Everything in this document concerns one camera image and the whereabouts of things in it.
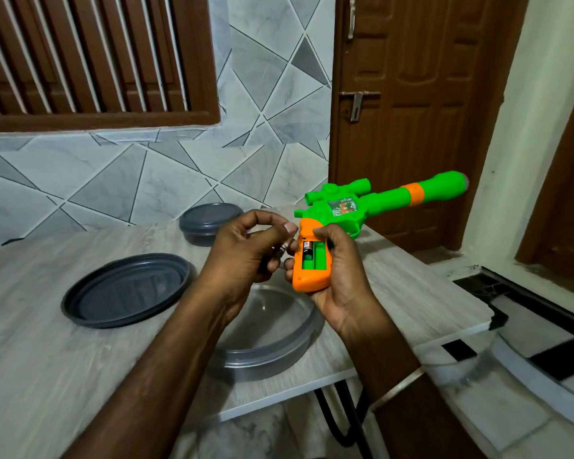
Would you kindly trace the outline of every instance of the tiled wall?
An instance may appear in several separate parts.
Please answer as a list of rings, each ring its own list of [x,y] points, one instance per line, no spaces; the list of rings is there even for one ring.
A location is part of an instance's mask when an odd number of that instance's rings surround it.
[[[220,125],[0,135],[0,244],[300,200],[327,178],[334,4],[209,0]]]

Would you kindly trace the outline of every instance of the hand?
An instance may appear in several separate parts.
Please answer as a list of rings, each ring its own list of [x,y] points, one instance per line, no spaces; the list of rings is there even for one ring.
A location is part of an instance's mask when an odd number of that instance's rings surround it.
[[[330,251],[330,286],[311,293],[310,297],[332,328],[344,337],[349,325],[358,323],[368,313],[371,305],[380,308],[380,304],[368,283],[355,241],[337,224],[315,229],[314,234],[320,239],[331,240],[334,249]],[[298,243],[294,241],[288,251],[295,254],[297,247]],[[285,278],[289,282],[293,280],[293,265],[293,258],[285,261]]]
[[[271,227],[247,232],[257,224]],[[242,309],[251,285],[268,280],[279,268],[280,258],[274,257],[272,247],[293,238],[297,231],[298,226],[283,216],[258,209],[222,227],[196,281],[196,288],[212,294],[225,306],[226,325]]]

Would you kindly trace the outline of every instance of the person's right hand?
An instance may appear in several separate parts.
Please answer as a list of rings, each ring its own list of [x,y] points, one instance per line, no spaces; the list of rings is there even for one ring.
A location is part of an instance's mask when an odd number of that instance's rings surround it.
[[[376,300],[364,264],[362,263],[355,241],[337,224],[329,224],[314,230],[320,239],[329,239],[334,244],[332,255],[332,274],[330,286],[310,294],[321,314],[332,328],[341,336],[348,331],[349,324],[360,322],[361,317],[369,314],[370,307],[380,307]],[[293,241],[288,249],[295,254],[298,242]],[[285,278],[293,279],[294,259],[285,261]]]

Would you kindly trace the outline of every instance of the battery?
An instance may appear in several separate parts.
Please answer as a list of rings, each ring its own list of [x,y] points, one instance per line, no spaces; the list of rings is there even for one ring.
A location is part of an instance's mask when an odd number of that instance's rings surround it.
[[[313,242],[304,242],[302,245],[302,257],[304,259],[313,259]]]

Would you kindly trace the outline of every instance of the wall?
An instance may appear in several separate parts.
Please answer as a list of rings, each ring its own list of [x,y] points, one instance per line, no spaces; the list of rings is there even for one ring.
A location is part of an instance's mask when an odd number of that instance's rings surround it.
[[[0,244],[300,200],[327,178],[334,4],[209,0],[220,125],[0,134]]]
[[[574,106],[574,0],[530,0],[462,252],[574,311],[514,257]]]

